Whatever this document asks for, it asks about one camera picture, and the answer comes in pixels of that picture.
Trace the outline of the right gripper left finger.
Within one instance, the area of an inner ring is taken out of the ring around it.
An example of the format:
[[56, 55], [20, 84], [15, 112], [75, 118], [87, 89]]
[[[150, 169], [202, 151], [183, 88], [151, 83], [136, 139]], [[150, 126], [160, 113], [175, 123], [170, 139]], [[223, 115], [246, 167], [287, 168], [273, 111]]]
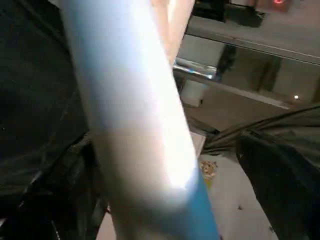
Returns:
[[109, 200], [93, 145], [73, 145], [24, 190], [2, 240], [94, 240]]

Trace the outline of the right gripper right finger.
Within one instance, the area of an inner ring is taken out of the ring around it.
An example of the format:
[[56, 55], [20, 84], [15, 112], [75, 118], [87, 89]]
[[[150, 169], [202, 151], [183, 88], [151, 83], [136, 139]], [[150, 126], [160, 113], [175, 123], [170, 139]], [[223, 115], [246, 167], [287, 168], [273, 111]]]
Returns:
[[280, 240], [320, 238], [320, 171], [270, 135], [241, 134], [236, 157]]

